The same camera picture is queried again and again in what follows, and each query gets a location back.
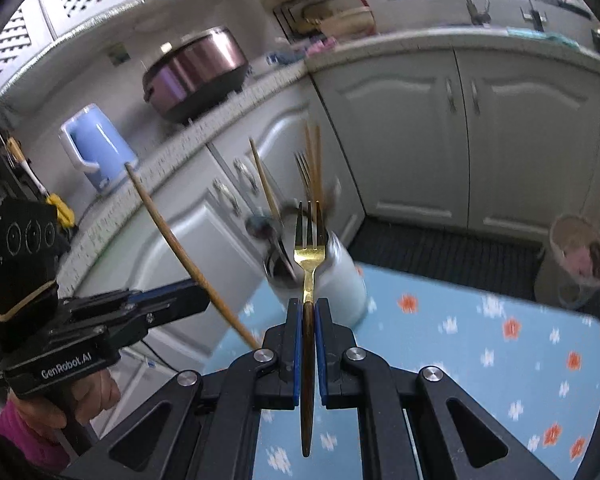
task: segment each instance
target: floor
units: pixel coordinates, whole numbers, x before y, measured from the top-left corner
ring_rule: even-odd
[[[369,217],[349,246],[355,261],[531,301],[540,249]],[[600,291],[580,311],[600,320]],[[599,471],[600,416],[576,480]]]

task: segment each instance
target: pink sleeve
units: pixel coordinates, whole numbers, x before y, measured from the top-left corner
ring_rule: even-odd
[[[60,472],[69,463],[62,446],[52,444],[31,430],[10,400],[0,414],[0,434],[11,440],[32,464]]]

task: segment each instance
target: table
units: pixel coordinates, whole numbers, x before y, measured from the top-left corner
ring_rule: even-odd
[[[560,480],[573,479],[600,410],[597,319],[378,267],[359,269],[369,298],[354,329],[359,346],[405,370],[442,368]],[[285,316],[263,282],[240,320],[261,340]],[[248,351],[229,331],[205,373]],[[262,411],[254,480],[362,478],[356,410],[328,411],[316,393],[307,459],[299,420],[299,408]]]

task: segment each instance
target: faucet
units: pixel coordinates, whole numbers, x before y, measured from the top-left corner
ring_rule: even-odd
[[[484,25],[485,23],[491,22],[491,16],[489,15],[489,1],[484,7],[484,12],[478,12],[477,7],[473,0],[466,0],[466,8],[471,16],[471,23],[474,25]]]

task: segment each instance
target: orange flower print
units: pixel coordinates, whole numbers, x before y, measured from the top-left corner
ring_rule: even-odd
[[[554,422],[551,427],[544,432],[544,439],[542,440],[542,446],[555,446],[558,442],[558,437],[562,433],[562,428],[557,422]]]
[[[569,456],[571,457],[572,462],[584,452],[585,442],[586,441],[584,440],[584,437],[581,436],[573,443],[573,446],[571,446],[571,449],[569,450]]]
[[[502,324],[504,339],[518,339],[522,325],[514,317],[510,317]]]
[[[398,306],[405,314],[415,314],[418,311],[418,298],[403,294],[398,300]]]
[[[580,362],[582,361],[582,357],[577,352],[569,352],[569,357],[567,357],[567,368],[572,372],[576,370],[580,370]]]

